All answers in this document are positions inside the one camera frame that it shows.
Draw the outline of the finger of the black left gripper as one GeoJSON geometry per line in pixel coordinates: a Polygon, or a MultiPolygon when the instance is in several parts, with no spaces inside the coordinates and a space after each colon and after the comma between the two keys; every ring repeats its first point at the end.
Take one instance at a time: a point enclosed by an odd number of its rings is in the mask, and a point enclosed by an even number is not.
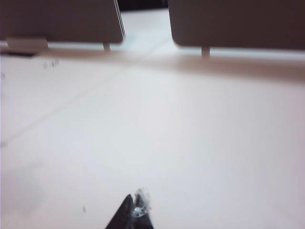
{"type": "Polygon", "coordinates": [[[133,228],[134,229],[153,229],[150,218],[151,204],[150,194],[147,189],[140,188],[135,192],[133,208],[133,228]]]}
{"type": "Polygon", "coordinates": [[[133,198],[128,194],[106,226],[106,229],[129,229],[132,223],[133,198]]]}

